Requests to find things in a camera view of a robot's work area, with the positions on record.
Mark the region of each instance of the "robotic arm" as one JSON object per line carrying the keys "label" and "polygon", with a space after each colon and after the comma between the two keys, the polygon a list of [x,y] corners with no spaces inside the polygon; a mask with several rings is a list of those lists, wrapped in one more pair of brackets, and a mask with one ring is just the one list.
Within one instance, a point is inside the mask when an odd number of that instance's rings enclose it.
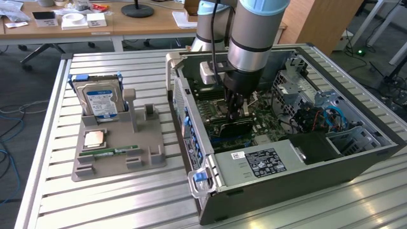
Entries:
{"label": "robotic arm", "polygon": [[[232,1],[210,2],[226,4]],[[240,110],[244,110],[250,93],[257,87],[288,4],[289,0],[237,1],[230,30],[226,63],[229,67],[217,71],[224,72],[222,86],[229,121],[241,115]]]}

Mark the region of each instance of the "hard drive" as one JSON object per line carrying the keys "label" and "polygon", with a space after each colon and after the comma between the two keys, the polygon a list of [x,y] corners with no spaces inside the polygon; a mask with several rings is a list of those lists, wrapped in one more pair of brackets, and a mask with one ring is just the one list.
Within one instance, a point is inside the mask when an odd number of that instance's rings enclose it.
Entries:
{"label": "hard drive", "polygon": [[70,75],[68,78],[82,107],[82,115],[94,115],[97,122],[117,120],[117,113],[126,110],[120,73],[104,76]]}

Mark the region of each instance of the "floor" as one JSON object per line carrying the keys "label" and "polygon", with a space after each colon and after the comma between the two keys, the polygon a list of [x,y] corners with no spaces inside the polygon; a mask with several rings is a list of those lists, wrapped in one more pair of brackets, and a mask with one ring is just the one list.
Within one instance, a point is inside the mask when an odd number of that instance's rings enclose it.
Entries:
{"label": "floor", "polygon": [[[365,16],[366,15],[362,14],[361,17],[356,17],[350,22],[348,29],[352,33],[356,32]],[[362,46],[364,40],[375,26],[375,23],[369,25],[368,30],[365,31],[354,46],[354,49]],[[403,32],[397,31],[392,27],[388,27],[375,44],[376,53],[366,52],[365,56],[362,57],[366,62],[372,61],[375,63],[376,67],[381,72],[384,72],[384,74],[393,68],[393,66],[391,66],[387,62],[397,52],[399,48],[403,46],[405,37],[407,35]],[[182,45],[190,45],[192,39],[185,38],[180,39],[180,41]],[[34,50],[36,47],[37,45],[29,45],[29,51]],[[61,48],[65,50],[65,52],[69,53],[113,51],[110,42],[96,42],[96,48],[93,49],[86,46],[85,42],[76,44],[62,44]],[[150,47],[144,47],[142,41],[132,41],[128,42],[128,47],[124,50],[132,51],[138,49],[168,48],[176,48],[176,42],[173,39],[150,40]],[[26,54],[28,52],[20,51],[17,46],[9,46],[6,52],[0,55],[0,69],[2,71],[0,77],[0,107],[12,104],[28,104],[33,101],[46,100],[49,98],[58,66],[60,53],[54,49],[49,49],[40,56],[37,56],[29,62],[33,67],[33,71],[29,73],[20,68],[18,64],[18,61]],[[344,70],[349,70],[350,68],[362,64],[361,61],[348,57],[342,52],[332,53],[330,58]],[[372,73],[369,68],[369,66],[365,66],[350,72],[352,76],[364,84],[368,84],[380,79],[380,74],[377,72]],[[400,76],[407,76],[407,66],[404,66]],[[26,111],[37,111],[45,108],[46,104],[38,104],[29,107]],[[21,188],[17,195],[13,197],[12,202],[0,206],[0,228],[2,229],[13,228],[44,116],[45,113],[26,114],[24,117],[24,130],[12,140],[5,142],[8,151],[12,153],[14,158],[21,180]],[[21,113],[10,114],[8,117],[20,118]],[[2,133],[12,125],[14,125],[14,121],[0,119],[0,133]],[[5,163],[1,163],[0,171],[4,171],[4,168]],[[9,170],[6,175],[0,179],[0,187],[1,202],[1,200],[9,196],[16,188],[16,177],[12,173],[12,170]]]}

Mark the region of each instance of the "motherboard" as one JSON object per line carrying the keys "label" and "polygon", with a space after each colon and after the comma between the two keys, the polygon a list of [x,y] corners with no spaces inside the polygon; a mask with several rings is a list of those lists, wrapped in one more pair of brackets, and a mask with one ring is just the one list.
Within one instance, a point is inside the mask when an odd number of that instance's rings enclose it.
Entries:
{"label": "motherboard", "polygon": [[226,123],[224,99],[196,101],[214,153],[266,144],[286,135],[266,99],[254,92],[248,104],[248,116],[233,123]]}

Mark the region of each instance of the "white cable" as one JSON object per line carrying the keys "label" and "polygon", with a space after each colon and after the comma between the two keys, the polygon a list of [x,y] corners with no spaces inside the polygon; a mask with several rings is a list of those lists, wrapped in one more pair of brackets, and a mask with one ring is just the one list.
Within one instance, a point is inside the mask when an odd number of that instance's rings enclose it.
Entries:
{"label": "white cable", "polygon": [[32,103],[24,104],[22,106],[18,107],[18,109],[16,109],[13,111],[2,111],[2,110],[0,110],[0,113],[9,114],[9,113],[20,112],[20,113],[25,113],[25,114],[37,114],[37,113],[41,113],[41,112],[46,111],[46,109],[40,110],[40,111],[33,111],[33,112],[22,112],[22,109],[26,109],[32,105],[41,104],[41,103],[48,103],[48,102],[49,102],[49,100],[34,101]]}
{"label": "white cable", "polygon": [[[92,1],[92,3],[106,3],[106,2],[134,2],[132,0],[117,0],[117,1]],[[152,2],[146,2],[146,1],[138,1],[140,3],[148,4],[148,5],[153,5],[153,6],[160,6],[162,8],[170,9],[170,10],[182,10],[184,8],[172,8],[169,6],[164,6],[158,3],[152,3]]]}

